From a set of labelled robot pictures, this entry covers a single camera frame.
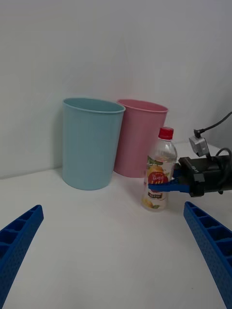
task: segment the juice bottle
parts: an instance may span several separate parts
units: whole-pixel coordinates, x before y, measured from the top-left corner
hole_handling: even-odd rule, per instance
[[[171,141],[173,131],[170,127],[162,127],[159,132],[159,139],[153,145],[147,157],[142,205],[153,211],[162,210],[167,206],[167,192],[150,190],[148,184],[167,183],[172,178],[177,159],[177,151]]]

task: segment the black cable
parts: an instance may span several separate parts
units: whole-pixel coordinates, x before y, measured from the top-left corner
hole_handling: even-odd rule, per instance
[[[208,131],[218,125],[220,125],[223,121],[225,121],[230,115],[232,115],[232,112],[230,112],[229,114],[227,114],[222,120],[220,120],[219,122],[217,122],[216,124],[212,125],[212,126],[208,126],[205,129],[200,129],[200,130],[194,130],[194,134],[197,138],[201,137],[201,134],[204,133],[205,131]]]
[[[221,152],[223,151],[227,151],[229,154],[229,161],[226,164],[225,168],[223,169],[223,173],[224,176],[222,177],[222,179],[218,182],[218,186],[222,187],[222,185],[224,184],[224,182],[227,180],[227,178],[229,177],[230,173],[231,173],[231,165],[232,165],[232,152],[229,148],[222,148],[220,149],[217,153],[216,156],[220,155]]]

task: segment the pink plastic bin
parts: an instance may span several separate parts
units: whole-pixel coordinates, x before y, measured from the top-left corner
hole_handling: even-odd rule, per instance
[[[126,107],[116,154],[114,171],[127,177],[145,176],[147,155],[166,119],[162,105],[132,99],[117,101]]]

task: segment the white table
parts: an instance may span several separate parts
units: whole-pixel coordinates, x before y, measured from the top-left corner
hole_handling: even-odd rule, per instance
[[[177,150],[194,156],[187,143]],[[232,229],[231,192],[174,192],[152,213],[142,190],[116,173],[102,190],[77,190],[60,169],[1,180],[0,229],[36,204],[44,211],[5,309],[225,309],[183,207],[191,200]]]

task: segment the bottle label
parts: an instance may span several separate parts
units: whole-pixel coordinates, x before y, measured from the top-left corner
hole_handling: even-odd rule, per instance
[[[170,181],[173,174],[174,162],[153,160],[147,157],[146,177],[144,182],[143,204],[149,208],[162,209],[166,206],[167,192],[150,190],[148,184],[160,184]]]

